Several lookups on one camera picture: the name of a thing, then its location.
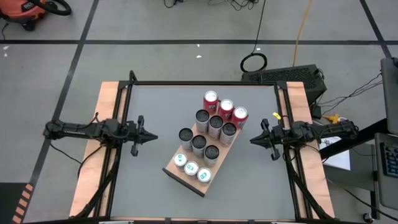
soda can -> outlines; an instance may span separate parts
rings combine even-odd
[[[235,124],[236,128],[243,128],[246,120],[248,119],[248,111],[246,108],[239,106],[235,108],[232,114],[231,123]]]
[[[192,130],[189,128],[183,128],[178,136],[180,137],[182,148],[188,152],[192,151]]]
[[[174,156],[174,165],[177,167],[179,171],[184,170],[184,166],[187,163],[187,156],[184,153],[178,153]]]
[[[206,167],[200,168],[197,176],[202,185],[208,185],[212,178],[211,171]]]
[[[188,161],[185,164],[184,171],[191,179],[197,178],[199,166],[195,161]]]
[[[232,100],[221,100],[220,106],[218,107],[218,116],[220,116],[224,122],[227,122],[231,119],[233,111],[234,103],[232,102]]]
[[[197,131],[202,134],[207,133],[207,129],[209,126],[209,112],[207,110],[199,110],[197,112]]]
[[[221,128],[220,142],[225,146],[230,146],[234,140],[236,133],[236,126],[233,123],[224,124]]]
[[[220,151],[217,146],[207,146],[205,149],[205,162],[206,165],[212,167],[216,164]]]
[[[215,114],[217,111],[218,95],[215,91],[207,91],[203,97],[203,109],[209,114]]]
[[[192,149],[195,156],[203,158],[203,153],[205,151],[206,138],[201,135],[197,135],[192,139]]]
[[[220,116],[213,116],[209,120],[208,135],[213,139],[220,137],[221,127],[223,126],[223,119]]]

white paper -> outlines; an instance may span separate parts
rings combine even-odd
[[[339,141],[340,139],[341,138],[339,137],[323,138],[322,143],[319,145],[319,148],[320,150],[322,150],[324,147],[327,147],[330,144]],[[349,151],[346,150],[344,152],[341,152],[337,155],[330,157],[324,164],[328,166],[337,167],[340,169],[351,170],[351,165],[349,163]]]

can holder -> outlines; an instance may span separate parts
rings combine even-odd
[[[241,130],[238,129],[236,131],[235,137],[234,137],[231,145],[229,145],[229,146],[222,145],[222,143],[220,143],[220,141],[218,139],[213,139],[213,138],[209,137],[209,135],[207,135],[207,134],[198,133],[196,124],[193,125],[192,131],[193,131],[193,136],[196,136],[199,134],[203,135],[206,138],[207,146],[214,145],[214,146],[218,147],[220,154],[218,156],[217,163],[213,167],[208,167],[208,166],[206,166],[205,160],[203,158],[198,158],[196,155],[194,155],[193,151],[191,151],[191,152],[185,151],[184,149],[182,149],[182,146],[180,146],[177,149],[177,151],[175,152],[174,155],[176,155],[178,153],[184,153],[185,155],[187,155],[188,161],[195,161],[199,165],[199,169],[202,167],[209,168],[209,170],[211,170],[211,173],[213,174],[213,177],[211,178],[210,182],[206,185],[203,185],[198,179],[191,179],[187,174],[184,173],[184,171],[179,170],[175,166],[175,164],[173,162],[174,155],[171,157],[171,160],[167,164],[167,166],[165,168],[163,168],[163,171],[167,175],[169,175],[171,178],[180,182],[182,185],[188,187],[190,190],[192,190],[195,193],[197,193],[198,195],[204,197],[206,195],[206,192],[209,189],[212,181],[214,180],[214,178],[216,178],[218,170],[220,169],[222,163],[225,160],[226,155],[228,154],[229,150],[231,149],[232,145],[235,142],[236,137],[238,136],[238,134],[240,133]]]

can lid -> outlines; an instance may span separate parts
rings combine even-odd
[[[216,116],[212,116],[210,118],[210,125],[213,128],[220,128],[220,127],[222,127],[223,123],[224,123],[224,121],[220,116],[216,115]]]
[[[223,99],[221,100],[220,106],[223,110],[229,111],[234,108],[234,103],[232,102],[232,100]]]
[[[178,135],[182,141],[189,141],[193,137],[193,132],[189,128],[183,128]]]
[[[232,136],[236,133],[236,126],[233,123],[226,123],[223,126],[223,132],[228,136]]]
[[[210,182],[212,176],[211,176],[211,171],[207,168],[200,168],[198,171],[198,180],[202,183],[207,183]]]
[[[201,149],[206,146],[206,138],[201,135],[197,135],[192,139],[192,145],[197,149]]]
[[[216,146],[207,146],[205,150],[205,156],[209,159],[216,159],[220,151]]]
[[[194,161],[189,161],[185,164],[184,171],[188,175],[196,175],[198,172],[199,166]]]
[[[198,121],[205,122],[209,120],[210,115],[207,110],[198,110],[196,117]]]
[[[174,156],[174,164],[176,166],[182,167],[187,163],[187,156],[183,153],[178,153]]]
[[[218,99],[217,97],[217,93],[215,91],[207,91],[205,93],[205,100],[209,101],[209,102],[214,102]]]
[[[248,116],[248,111],[246,108],[239,106],[239,107],[235,108],[234,115],[237,118],[243,119]]]

concrete floor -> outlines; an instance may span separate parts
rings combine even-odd
[[[209,6],[207,0],[188,0],[171,9],[161,0],[67,1],[71,16],[49,14],[33,32],[17,24],[4,31],[8,41],[0,42],[0,121],[7,129],[0,131],[1,182],[29,182],[42,148],[44,124],[52,118],[57,103],[61,102],[60,119],[85,123],[93,115],[102,81],[125,80],[130,70],[140,80],[240,80],[240,61],[253,45],[227,40],[254,40],[262,6],[261,1],[251,11],[237,12],[229,4]],[[295,40],[307,3],[268,0],[259,39]],[[398,1],[366,3],[384,40],[398,40],[398,19],[393,16]],[[301,39],[319,40],[317,45],[299,45],[296,65],[315,63],[323,69],[328,91],[322,101],[348,95],[375,77],[379,61],[385,57],[380,44],[394,44],[374,41],[377,36],[359,0],[314,0]],[[212,44],[212,40],[226,40],[226,44]],[[373,42],[346,45],[335,40]],[[294,45],[281,42],[257,47],[267,55],[268,69],[292,65]],[[388,45],[388,49],[391,55],[398,55],[398,46]],[[256,58],[247,62],[247,69],[260,66]],[[64,83],[69,89],[61,107]],[[360,128],[384,118],[382,86],[347,100],[333,113],[353,120]],[[62,139],[54,144],[81,159],[86,141]],[[76,162],[50,149],[25,222],[67,218],[77,170]],[[361,215],[369,209],[341,189],[329,188],[336,216],[361,222]],[[349,189],[369,202],[367,191]],[[398,217],[397,211],[384,210]],[[392,221],[382,217],[378,223]]]

